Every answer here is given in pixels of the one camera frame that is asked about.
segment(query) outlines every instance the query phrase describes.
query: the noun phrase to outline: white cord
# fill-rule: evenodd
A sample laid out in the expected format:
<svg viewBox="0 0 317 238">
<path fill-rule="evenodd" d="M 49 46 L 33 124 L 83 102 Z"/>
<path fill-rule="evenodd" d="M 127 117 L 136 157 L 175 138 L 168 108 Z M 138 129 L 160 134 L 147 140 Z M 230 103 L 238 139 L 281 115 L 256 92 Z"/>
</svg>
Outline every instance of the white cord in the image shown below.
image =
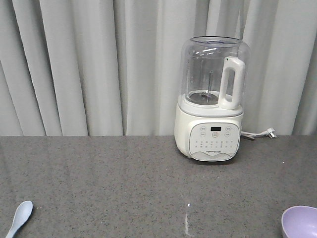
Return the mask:
<svg viewBox="0 0 317 238">
<path fill-rule="evenodd" d="M 264 136 L 269 136 L 271 139 L 277 138 L 277 135 L 275 134 L 275 130 L 273 127 L 270 127 L 269 129 L 262 131 L 261 133 L 250 133 L 250 132 L 242 131 L 241 135 L 252 140 L 254 140 L 255 138 L 264 137 Z"/>
</svg>

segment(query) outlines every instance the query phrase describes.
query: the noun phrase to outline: spoon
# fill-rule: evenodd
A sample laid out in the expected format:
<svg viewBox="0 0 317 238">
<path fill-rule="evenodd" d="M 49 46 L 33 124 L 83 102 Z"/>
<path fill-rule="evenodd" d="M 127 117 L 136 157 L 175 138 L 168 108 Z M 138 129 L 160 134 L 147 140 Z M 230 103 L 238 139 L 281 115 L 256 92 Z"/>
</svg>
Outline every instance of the spoon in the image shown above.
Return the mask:
<svg viewBox="0 0 317 238">
<path fill-rule="evenodd" d="M 15 211 L 12 226 L 5 238 L 13 238 L 17 230 L 29 219 L 33 209 L 31 201 L 22 202 Z"/>
</svg>

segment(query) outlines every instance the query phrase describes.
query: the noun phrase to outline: lavender bowl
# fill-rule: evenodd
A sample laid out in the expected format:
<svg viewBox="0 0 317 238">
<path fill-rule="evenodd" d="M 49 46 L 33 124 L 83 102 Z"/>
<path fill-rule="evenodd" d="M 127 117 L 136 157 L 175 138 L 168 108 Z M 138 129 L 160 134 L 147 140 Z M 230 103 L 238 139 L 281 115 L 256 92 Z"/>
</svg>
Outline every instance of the lavender bowl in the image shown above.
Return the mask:
<svg viewBox="0 0 317 238">
<path fill-rule="evenodd" d="M 282 215 L 284 238 L 317 238 L 317 208 L 295 206 Z"/>
</svg>

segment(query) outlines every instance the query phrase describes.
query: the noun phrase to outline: jar handle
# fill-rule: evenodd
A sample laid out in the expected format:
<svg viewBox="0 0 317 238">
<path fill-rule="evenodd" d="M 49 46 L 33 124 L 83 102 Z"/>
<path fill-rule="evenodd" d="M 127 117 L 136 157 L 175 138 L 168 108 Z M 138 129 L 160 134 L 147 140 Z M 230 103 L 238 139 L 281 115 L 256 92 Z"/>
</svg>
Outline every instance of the jar handle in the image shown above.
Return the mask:
<svg viewBox="0 0 317 238">
<path fill-rule="evenodd" d="M 240 105 L 243 93 L 245 68 L 246 65 L 244 64 L 244 62 L 237 57 L 229 56 L 224 59 L 218 100 L 218 106 L 220 108 L 232 110 Z M 231 102 L 226 99 L 230 70 L 234 71 Z"/>
</svg>

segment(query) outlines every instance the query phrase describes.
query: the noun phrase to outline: soymilk maker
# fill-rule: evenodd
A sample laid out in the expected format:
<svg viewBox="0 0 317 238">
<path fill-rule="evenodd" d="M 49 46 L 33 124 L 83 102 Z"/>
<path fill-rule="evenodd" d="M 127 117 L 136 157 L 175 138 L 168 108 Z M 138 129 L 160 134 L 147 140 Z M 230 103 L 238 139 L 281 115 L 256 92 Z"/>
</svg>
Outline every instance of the soymilk maker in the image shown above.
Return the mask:
<svg viewBox="0 0 317 238">
<path fill-rule="evenodd" d="M 224 161 L 237 152 L 250 50 L 228 37 L 194 37 L 183 48 L 175 141 L 186 156 Z"/>
</svg>

